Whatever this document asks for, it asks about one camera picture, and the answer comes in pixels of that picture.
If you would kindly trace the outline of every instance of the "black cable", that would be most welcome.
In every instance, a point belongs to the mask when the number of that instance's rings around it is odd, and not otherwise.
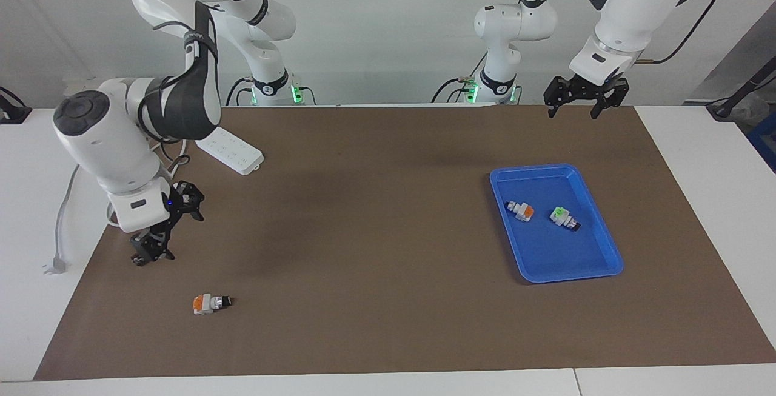
[[[218,34],[216,33],[216,19],[211,16],[208,20],[210,20],[210,25],[213,25],[213,45],[215,45],[216,50],[218,50]],[[218,79],[218,56],[214,55],[213,57],[216,59],[216,79]]]
[[[253,94],[253,90],[252,89],[242,89],[242,90],[238,91],[238,98],[236,99],[238,101],[238,106],[240,106],[240,94],[244,93],[244,92],[249,92],[250,94]]]
[[[760,86],[758,86],[756,89],[753,89],[752,91],[753,91],[753,92],[756,92],[757,90],[764,89],[765,87],[767,87],[767,86],[768,86],[768,84],[770,84],[770,83],[771,83],[771,82],[773,82],[773,81],[776,81],[776,76],[773,76],[773,78],[771,78],[771,80],[770,80],[770,81],[767,81],[767,82],[765,82],[764,84],[760,84]]]
[[[191,160],[192,160],[191,156],[188,156],[184,153],[183,155],[178,156],[177,158],[175,158],[174,161],[172,161],[172,163],[167,167],[167,171],[172,172],[172,169],[175,169],[175,166],[185,166],[186,164],[190,163]]]
[[[6,95],[11,96],[11,98],[17,101],[19,105],[22,105],[23,107],[27,107],[26,105],[24,105],[24,102],[19,98],[19,96],[13,94],[13,92],[10,91],[9,89],[6,89],[5,87],[0,87],[0,92],[4,92]]]
[[[472,73],[471,73],[471,75],[469,75],[469,78],[474,76],[474,73],[477,72],[477,69],[480,68],[480,66],[482,65],[483,61],[485,61],[485,57],[486,56],[487,56],[487,52],[485,52],[485,54],[483,54],[483,57],[480,58],[480,61],[477,63],[476,66],[474,66],[474,70],[472,70]],[[455,103],[458,103],[459,100],[461,100],[461,94],[460,93],[458,93],[458,97],[455,98]]]
[[[153,26],[152,30],[158,31],[159,29],[166,28],[167,26],[183,26],[188,31],[194,31],[194,29],[191,28],[191,26],[186,25],[186,23],[183,23],[183,21],[164,21],[164,23],[160,23],[159,25]]]
[[[219,4],[214,4],[213,6],[210,6],[208,4],[203,4],[203,5],[206,6],[207,9],[210,9],[211,11],[226,12],[226,10],[222,9],[221,5]]]
[[[235,94],[235,90],[238,89],[238,86],[240,86],[240,84],[242,84],[243,82],[250,82],[249,78],[240,78],[240,79],[236,80],[235,83],[233,84],[233,86],[231,87],[231,89],[229,89],[229,95],[227,95],[227,105],[226,106],[229,106],[229,103],[232,100],[232,95]]]
[[[454,84],[455,82],[460,82],[460,79],[458,78],[452,78],[451,80],[447,81],[446,83],[442,84],[441,87],[437,90],[437,92],[434,94],[434,98],[432,98],[432,103],[436,102],[436,98],[439,97],[439,94],[441,91],[444,90],[444,87],[449,86],[449,84]]]
[[[318,106],[318,101],[315,100],[315,92],[310,87],[299,87],[300,91],[308,91],[311,95],[313,95],[313,105]]]
[[[161,148],[161,154],[164,155],[165,158],[167,158],[168,161],[172,162],[175,161],[175,159],[172,158],[172,156],[167,153],[167,150],[164,149],[164,143],[160,143],[159,147]]]
[[[520,95],[518,96],[518,102],[515,105],[520,105],[520,100],[523,98],[523,86],[516,86],[516,89],[520,89]]]
[[[701,14],[701,16],[700,16],[700,17],[698,18],[698,20],[695,22],[695,25],[693,25],[693,26],[692,26],[692,29],[690,29],[690,32],[687,34],[687,36],[685,36],[685,37],[684,37],[684,39],[682,40],[682,42],[681,42],[681,43],[679,43],[679,46],[677,46],[677,48],[675,48],[675,49],[674,49],[674,51],[673,51],[673,52],[671,52],[671,55],[669,55],[669,56],[666,56],[666,57],[665,57],[665,58],[663,58],[663,59],[658,59],[658,61],[654,61],[653,59],[639,59],[639,60],[638,60],[637,62],[635,62],[635,63],[636,63],[636,64],[639,64],[639,65],[654,65],[654,64],[662,64],[663,62],[666,62],[666,61],[668,61],[668,59],[671,59],[671,58],[673,58],[673,57],[674,57],[674,55],[676,55],[677,53],[679,53],[679,51],[681,50],[681,48],[682,48],[682,47],[684,47],[684,45],[685,45],[685,44],[687,44],[687,41],[688,41],[688,40],[690,40],[690,37],[692,36],[692,34],[694,34],[694,33],[695,33],[695,29],[697,29],[697,28],[698,28],[698,26],[701,26],[701,22],[703,21],[703,19],[704,19],[704,18],[706,18],[706,15],[707,15],[707,14],[709,14],[709,11],[710,11],[710,10],[712,10],[712,7],[714,7],[714,4],[716,3],[716,1],[717,1],[717,0],[712,0],[711,2],[709,2],[709,6],[707,6],[707,7],[706,7],[706,11],[704,11],[704,12],[703,12],[703,14]]]
[[[773,76],[773,78],[771,78],[770,80],[768,80],[768,81],[766,81],[766,82],[764,82],[764,83],[760,84],[759,86],[757,86],[757,87],[756,87],[756,89],[753,89],[753,90],[752,90],[752,92],[754,93],[754,92],[756,92],[757,90],[764,89],[765,87],[767,87],[767,86],[768,86],[768,84],[770,84],[770,83],[771,83],[771,82],[773,82],[773,81],[776,81],[776,76]],[[716,103],[720,103],[721,101],[727,101],[727,100],[730,100],[731,98],[732,98],[732,96],[728,96],[728,97],[726,97],[726,98],[720,98],[720,99],[718,99],[718,100],[715,100],[715,101],[709,101],[709,102],[707,102],[707,103],[704,103],[704,104],[703,104],[703,106],[714,105],[714,104],[716,104]]]
[[[454,95],[455,93],[458,93],[458,97],[460,98],[461,97],[461,93],[466,93],[468,91],[469,91],[469,89],[457,89],[457,90],[454,90],[452,93],[450,93],[450,96],[447,98],[447,103],[453,103],[453,102],[451,102],[451,100],[452,100],[452,95]]]

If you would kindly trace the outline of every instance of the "power strip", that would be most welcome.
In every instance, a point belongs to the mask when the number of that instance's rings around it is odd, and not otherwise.
[[[216,128],[206,139],[197,141],[196,145],[243,176],[258,170],[264,162],[264,154],[260,150],[221,127]]]

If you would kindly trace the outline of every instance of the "plastic tray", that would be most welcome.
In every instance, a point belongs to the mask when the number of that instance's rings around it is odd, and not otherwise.
[[[490,174],[490,183],[518,268],[529,282],[611,277],[623,271],[623,258],[576,167],[497,169]],[[531,221],[518,220],[507,211],[509,201],[532,206]],[[581,224],[578,231],[549,219],[557,206],[571,211]]]

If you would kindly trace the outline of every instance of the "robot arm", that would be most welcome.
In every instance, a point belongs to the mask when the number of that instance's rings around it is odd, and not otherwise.
[[[686,0],[590,0],[601,20],[582,51],[571,61],[576,75],[570,80],[556,76],[545,91],[549,116],[560,106],[578,99],[596,100],[591,116],[623,103],[629,84],[623,73],[637,63],[651,41],[652,32],[663,25],[674,7]]]
[[[221,122],[217,85],[216,24],[202,0],[132,0],[155,29],[183,37],[185,71],[147,82],[144,96],[127,107],[157,141],[204,139]]]
[[[487,43],[485,67],[477,73],[478,102],[503,103],[515,87],[521,61],[516,41],[548,39],[558,15],[547,0],[519,0],[517,4],[483,7],[475,18],[477,36]]]
[[[138,266],[159,258],[174,260],[167,248],[183,214],[203,220],[204,195],[191,183],[172,184],[159,158],[125,113],[120,84],[80,92],[64,100],[53,116],[56,135],[75,161],[97,177],[130,239]]]
[[[192,25],[196,18],[192,17],[192,10],[187,3],[191,0],[133,0],[133,3],[141,13],[141,16],[150,23],[150,25],[169,26],[164,31],[175,36],[183,36],[186,33],[186,27],[178,25],[178,22]],[[296,18],[291,9],[275,0],[197,0],[210,4],[214,9],[210,12],[213,20],[213,36],[215,42],[215,31],[240,50],[245,57],[254,80],[254,95],[258,98],[260,105],[289,105],[299,103],[301,95],[297,97],[295,86],[298,82],[293,73],[289,73],[283,64],[278,48],[271,43],[291,38],[296,31]],[[209,70],[215,76],[215,64],[213,70]],[[205,82],[206,86],[216,86],[215,82]],[[199,120],[202,125],[206,125],[203,116],[208,117],[210,122],[217,125],[221,104],[217,100],[217,89],[210,87],[203,95],[204,104],[202,109],[204,113],[199,112]],[[199,106],[191,106],[191,101],[175,101],[175,103],[187,103],[187,111],[184,114],[171,116],[182,119],[195,117],[195,111],[192,109]],[[159,109],[167,112],[167,106],[160,105]],[[205,132],[205,126],[196,136],[169,136],[182,139],[201,139],[200,134]]]

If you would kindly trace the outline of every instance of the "brown mat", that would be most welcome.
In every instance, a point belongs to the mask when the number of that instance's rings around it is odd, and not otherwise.
[[[267,161],[197,149],[176,261],[102,237],[37,380],[773,363],[776,354],[633,109],[227,109]],[[579,167],[626,263],[531,285],[488,174]],[[235,305],[194,316],[198,294]]]

